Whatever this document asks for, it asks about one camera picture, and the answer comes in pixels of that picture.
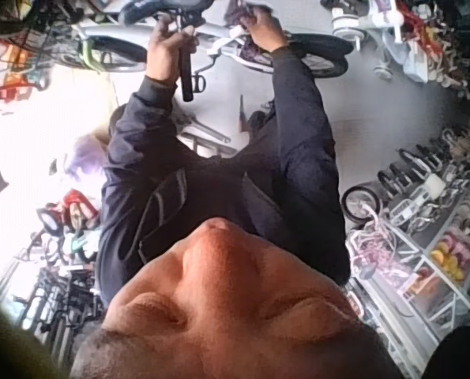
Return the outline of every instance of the man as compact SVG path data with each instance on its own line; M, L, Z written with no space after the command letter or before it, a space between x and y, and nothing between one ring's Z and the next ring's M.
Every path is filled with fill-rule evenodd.
M255 16L243 22L273 56L276 117L234 159L176 140L193 33L170 20L154 32L108 151L97 278L109 309L73 377L400 377L337 286L349 259L321 95L280 27Z
M176 138L171 99L179 48L193 29L158 24L148 67L108 148L97 279L103 300L202 222L222 217L294 254L339 285L350 276L334 141L321 94L263 9L246 18L254 42L273 55L275 112L234 159L203 159Z

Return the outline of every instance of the white bicycle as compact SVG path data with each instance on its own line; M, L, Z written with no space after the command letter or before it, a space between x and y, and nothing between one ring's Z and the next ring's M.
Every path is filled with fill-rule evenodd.
M3 17L8 30L4 37L68 67L104 72L143 71L156 19L160 13L169 13L176 18L178 28L191 24L197 29L199 48L212 59L206 67L187 75L190 57L181 58L182 86L185 81L189 87L185 91L203 92L206 79L200 73L212 68L221 55L248 69L272 73L270 55L257 48L236 23L235 15L250 12L251 6L232 0L225 19L234 20L222 26L205 22L201 16L212 4L213 0L115 0L109 4L100 0L80 0L74 4L66 0L34 0L24 16ZM349 42L320 34L288 35L291 48L310 67L314 77L339 77L347 71L345 55L352 51Z

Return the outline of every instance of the tiled floor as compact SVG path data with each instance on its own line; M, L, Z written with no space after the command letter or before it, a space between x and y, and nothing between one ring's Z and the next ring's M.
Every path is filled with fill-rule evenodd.
M330 32L330 14L319 0L268 3L292 32ZM205 18L223 24L226 5L227 0L215 1ZM371 50L367 46L363 53L350 54L350 69L342 77L317 82L337 140L341 192L372 179L397 159L396 149L412 147L436 135L453 117L453 96L446 90L433 84L419 85L401 75L391 83L377 79L372 73L376 59ZM194 65L205 58L204 53L198 53ZM38 178L46 172L51 158L75 137L106 124L116 103L128 100L142 76L112 75L115 100L105 77L58 69L50 90L33 95L15 115L0 117L0 164L11 184L0 199L2 253L13 255L22 241L27 241L36 222L34 209L43 203L39 195L43 181ZM206 92L182 106L204 124L231 136L233 147L242 148L247 138L238 131L239 97L245 97L247 114L256 111L273 97L271 77L228 58L219 59L205 76L209 85Z

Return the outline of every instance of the sleeve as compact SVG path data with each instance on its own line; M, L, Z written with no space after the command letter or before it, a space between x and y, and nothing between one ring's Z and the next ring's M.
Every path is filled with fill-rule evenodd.
M176 138L170 118L174 93L175 88L145 77L108 146L96 265L102 297L108 302L142 267L132 248L143 212L160 182L181 168L178 157L188 150Z
M350 263L335 142L321 93L312 72L290 48L275 51L273 65L280 169L286 179L283 208L309 248L320 246L320 254L301 258L343 284Z

